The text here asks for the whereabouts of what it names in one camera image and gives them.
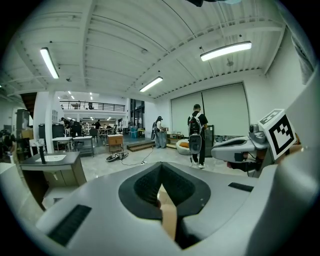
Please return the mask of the black faucet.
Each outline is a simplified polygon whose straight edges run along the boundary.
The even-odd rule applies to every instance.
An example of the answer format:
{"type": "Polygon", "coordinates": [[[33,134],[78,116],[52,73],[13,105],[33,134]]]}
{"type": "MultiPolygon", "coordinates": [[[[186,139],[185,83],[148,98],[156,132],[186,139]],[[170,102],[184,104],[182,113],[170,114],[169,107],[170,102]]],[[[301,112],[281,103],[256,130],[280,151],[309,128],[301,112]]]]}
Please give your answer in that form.
{"type": "Polygon", "coordinates": [[[45,165],[47,163],[47,161],[46,161],[46,156],[44,153],[44,147],[40,146],[38,151],[39,151],[39,159],[37,159],[36,161],[41,162],[43,165],[45,165]]]}

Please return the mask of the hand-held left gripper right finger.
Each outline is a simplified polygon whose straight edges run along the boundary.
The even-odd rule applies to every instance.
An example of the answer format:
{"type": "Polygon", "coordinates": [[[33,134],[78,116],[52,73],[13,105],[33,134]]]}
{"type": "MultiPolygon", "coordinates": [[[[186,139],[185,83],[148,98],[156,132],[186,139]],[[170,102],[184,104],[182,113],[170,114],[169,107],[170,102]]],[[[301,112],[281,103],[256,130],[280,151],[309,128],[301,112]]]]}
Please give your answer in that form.
{"type": "Polygon", "coordinates": [[[176,243],[162,256],[268,256],[274,252],[270,224],[262,224],[275,177],[267,166],[259,178],[229,175],[164,162],[163,183],[183,187],[177,205],[176,243]]]}

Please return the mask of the small wooden cabinet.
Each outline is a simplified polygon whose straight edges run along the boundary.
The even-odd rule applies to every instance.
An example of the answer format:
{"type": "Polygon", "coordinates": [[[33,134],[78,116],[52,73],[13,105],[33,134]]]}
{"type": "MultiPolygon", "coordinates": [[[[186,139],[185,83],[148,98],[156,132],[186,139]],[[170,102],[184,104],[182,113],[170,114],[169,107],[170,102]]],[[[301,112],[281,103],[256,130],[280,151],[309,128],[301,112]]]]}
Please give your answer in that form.
{"type": "Polygon", "coordinates": [[[122,152],[124,150],[124,140],[122,134],[110,134],[107,136],[107,144],[110,153],[122,152]]]}

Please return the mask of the white sink basin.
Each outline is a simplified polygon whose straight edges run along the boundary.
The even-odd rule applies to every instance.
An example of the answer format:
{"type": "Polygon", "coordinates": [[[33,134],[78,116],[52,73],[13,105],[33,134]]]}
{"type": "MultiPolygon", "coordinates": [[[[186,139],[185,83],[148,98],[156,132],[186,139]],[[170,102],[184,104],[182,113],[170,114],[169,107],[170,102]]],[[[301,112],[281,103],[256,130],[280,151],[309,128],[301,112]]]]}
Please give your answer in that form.
{"type": "Polygon", "coordinates": [[[43,159],[45,162],[59,162],[62,161],[66,156],[66,154],[44,155],[43,159]]]}

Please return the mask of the grey tall cabinet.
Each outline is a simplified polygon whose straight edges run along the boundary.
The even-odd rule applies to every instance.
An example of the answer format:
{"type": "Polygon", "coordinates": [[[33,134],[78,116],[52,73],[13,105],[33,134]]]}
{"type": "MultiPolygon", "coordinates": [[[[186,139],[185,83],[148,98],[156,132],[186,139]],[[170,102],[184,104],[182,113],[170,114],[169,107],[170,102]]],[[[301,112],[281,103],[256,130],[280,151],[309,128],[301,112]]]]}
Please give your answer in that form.
{"type": "Polygon", "coordinates": [[[16,111],[16,130],[26,130],[29,127],[30,112],[25,109],[16,111]]]}

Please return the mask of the white metal table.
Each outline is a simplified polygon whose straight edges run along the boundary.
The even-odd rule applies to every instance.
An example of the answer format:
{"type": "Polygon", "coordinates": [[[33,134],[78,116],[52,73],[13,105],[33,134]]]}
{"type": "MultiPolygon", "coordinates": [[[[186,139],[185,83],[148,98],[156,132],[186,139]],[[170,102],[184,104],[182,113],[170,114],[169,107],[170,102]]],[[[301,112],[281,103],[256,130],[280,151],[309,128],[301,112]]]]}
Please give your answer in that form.
{"type": "Polygon", "coordinates": [[[79,152],[81,155],[91,155],[95,157],[93,137],[77,136],[72,139],[73,150],[79,152]]]}
{"type": "Polygon", "coordinates": [[[70,136],[64,136],[64,137],[56,137],[52,139],[52,142],[56,142],[57,150],[59,151],[59,143],[63,143],[67,145],[67,150],[71,151],[71,145],[72,145],[72,137],[70,136]]]}

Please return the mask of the white pouf with orange cushion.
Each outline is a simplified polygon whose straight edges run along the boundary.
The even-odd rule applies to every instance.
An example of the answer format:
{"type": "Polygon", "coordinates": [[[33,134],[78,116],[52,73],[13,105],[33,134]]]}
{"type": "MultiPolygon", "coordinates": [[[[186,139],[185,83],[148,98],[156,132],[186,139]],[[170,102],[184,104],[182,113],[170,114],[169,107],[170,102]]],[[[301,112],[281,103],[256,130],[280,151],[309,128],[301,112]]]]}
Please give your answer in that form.
{"type": "Polygon", "coordinates": [[[189,156],[190,149],[189,149],[189,140],[188,139],[180,139],[176,144],[175,147],[179,154],[189,156]]]}

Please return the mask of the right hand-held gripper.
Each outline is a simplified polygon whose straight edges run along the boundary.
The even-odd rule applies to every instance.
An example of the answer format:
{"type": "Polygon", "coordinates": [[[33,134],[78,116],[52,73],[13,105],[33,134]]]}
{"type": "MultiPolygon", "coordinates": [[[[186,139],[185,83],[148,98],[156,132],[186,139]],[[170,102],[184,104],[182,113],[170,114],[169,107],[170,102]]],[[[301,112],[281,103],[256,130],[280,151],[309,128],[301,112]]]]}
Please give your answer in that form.
{"type": "Polygon", "coordinates": [[[279,164],[297,144],[297,134],[284,109],[274,109],[249,128],[248,136],[223,141],[211,149],[213,158],[226,162],[245,162],[248,173],[279,164]]]}

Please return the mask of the dark sink cabinet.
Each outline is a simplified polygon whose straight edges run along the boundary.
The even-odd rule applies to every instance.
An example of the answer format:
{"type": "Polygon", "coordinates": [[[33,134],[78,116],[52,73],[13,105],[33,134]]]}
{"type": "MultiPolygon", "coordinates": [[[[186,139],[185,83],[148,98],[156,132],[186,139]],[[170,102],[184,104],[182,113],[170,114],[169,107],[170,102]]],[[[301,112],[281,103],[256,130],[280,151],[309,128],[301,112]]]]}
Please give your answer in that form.
{"type": "Polygon", "coordinates": [[[66,155],[66,157],[61,161],[42,164],[37,161],[40,155],[36,154],[20,163],[26,184],[43,211],[46,210],[43,201],[53,189],[76,189],[87,182],[79,152],[45,153],[44,155],[66,155]]]}

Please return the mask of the long ceiling light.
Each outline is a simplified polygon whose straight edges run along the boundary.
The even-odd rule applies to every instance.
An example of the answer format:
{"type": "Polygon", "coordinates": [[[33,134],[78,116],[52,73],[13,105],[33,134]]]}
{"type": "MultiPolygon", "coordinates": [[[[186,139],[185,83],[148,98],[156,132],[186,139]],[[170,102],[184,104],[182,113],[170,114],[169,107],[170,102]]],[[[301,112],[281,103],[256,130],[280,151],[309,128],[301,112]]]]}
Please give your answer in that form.
{"type": "Polygon", "coordinates": [[[48,69],[48,71],[50,72],[51,76],[54,78],[54,79],[59,79],[59,74],[55,68],[55,65],[53,63],[53,60],[51,58],[51,55],[50,55],[50,52],[49,52],[49,49],[47,47],[43,47],[40,49],[40,54],[42,56],[42,59],[48,69]]]}
{"type": "Polygon", "coordinates": [[[226,45],[217,49],[210,50],[200,55],[201,60],[208,61],[217,57],[221,57],[224,55],[250,50],[252,48],[251,41],[244,41],[239,43],[234,43],[230,45],[226,45]]]}
{"type": "Polygon", "coordinates": [[[149,83],[147,83],[143,88],[141,88],[139,91],[140,92],[145,92],[147,90],[149,90],[150,88],[152,88],[153,86],[155,86],[156,84],[160,83],[163,81],[163,78],[158,76],[155,79],[153,79],[152,81],[150,81],[149,83]]]}

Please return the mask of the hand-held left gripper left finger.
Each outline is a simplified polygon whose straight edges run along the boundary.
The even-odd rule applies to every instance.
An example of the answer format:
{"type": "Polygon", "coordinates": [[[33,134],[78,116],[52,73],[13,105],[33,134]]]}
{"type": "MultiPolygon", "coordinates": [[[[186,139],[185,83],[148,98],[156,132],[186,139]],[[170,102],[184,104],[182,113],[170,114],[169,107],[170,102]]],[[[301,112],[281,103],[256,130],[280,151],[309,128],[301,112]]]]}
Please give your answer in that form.
{"type": "Polygon", "coordinates": [[[39,240],[51,256],[180,256],[157,207],[161,163],[107,174],[45,211],[39,240]]]}

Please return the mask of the person's right hand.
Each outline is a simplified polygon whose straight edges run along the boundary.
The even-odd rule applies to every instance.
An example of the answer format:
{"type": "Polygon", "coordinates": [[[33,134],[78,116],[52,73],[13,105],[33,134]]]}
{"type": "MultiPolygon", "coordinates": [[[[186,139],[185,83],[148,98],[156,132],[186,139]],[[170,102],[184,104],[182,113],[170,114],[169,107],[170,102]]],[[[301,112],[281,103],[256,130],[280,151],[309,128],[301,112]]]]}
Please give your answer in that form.
{"type": "Polygon", "coordinates": [[[228,168],[239,169],[243,172],[258,171],[262,166],[262,162],[227,162],[226,164],[228,168]]]}

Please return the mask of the dark staircase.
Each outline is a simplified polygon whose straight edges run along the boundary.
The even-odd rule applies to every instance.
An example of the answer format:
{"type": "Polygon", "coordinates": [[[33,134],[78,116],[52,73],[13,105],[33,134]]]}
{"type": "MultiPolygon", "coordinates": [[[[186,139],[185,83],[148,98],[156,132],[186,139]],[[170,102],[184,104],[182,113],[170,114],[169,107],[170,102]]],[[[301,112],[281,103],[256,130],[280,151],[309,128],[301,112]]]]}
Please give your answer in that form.
{"type": "Polygon", "coordinates": [[[37,93],[36,92],[23,93],[20,96],[25,105],[26,110],[29,112],[30,117],[33,119],[37,93]]]}

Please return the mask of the white roller blind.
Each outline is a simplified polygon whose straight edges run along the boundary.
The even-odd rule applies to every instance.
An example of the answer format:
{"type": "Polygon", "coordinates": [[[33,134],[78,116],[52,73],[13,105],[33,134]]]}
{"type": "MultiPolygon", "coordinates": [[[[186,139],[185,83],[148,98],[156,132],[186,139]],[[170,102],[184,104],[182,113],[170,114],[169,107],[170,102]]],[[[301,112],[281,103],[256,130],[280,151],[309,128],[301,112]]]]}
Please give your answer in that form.
{"type": "Polygon", "coordinates": [[[205,116],[218,136],[245,136],[249,112],[244,86],[239,83],[202,92],[205,116]]]}
{"type": "Polygon", "coordinates": [[[182,96],[171,100],[172,130],[189,136],[188,118],[194,112],[194,105],[203,108],[202,94],[200,92],[182,96]]]}

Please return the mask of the person's grey shirt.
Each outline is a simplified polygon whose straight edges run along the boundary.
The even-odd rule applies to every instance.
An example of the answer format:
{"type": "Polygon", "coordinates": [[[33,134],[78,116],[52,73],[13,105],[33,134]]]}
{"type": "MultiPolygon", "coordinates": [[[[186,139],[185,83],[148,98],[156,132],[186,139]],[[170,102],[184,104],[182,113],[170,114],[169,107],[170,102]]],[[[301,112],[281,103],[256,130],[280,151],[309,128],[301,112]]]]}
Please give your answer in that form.
{"type": "Polygon", "coordinates": [[[292,40],[294,49],[298,55],[298,60],[299,60],[299,65],[301,70],[301,80],[302,80],[301,82],[303,85],[306,85],[314,72],[314,67],[312,63],[309,61],[302,47],[298,43],[297,39],[293,35],[291,36],[291,40],[292,40]]]}

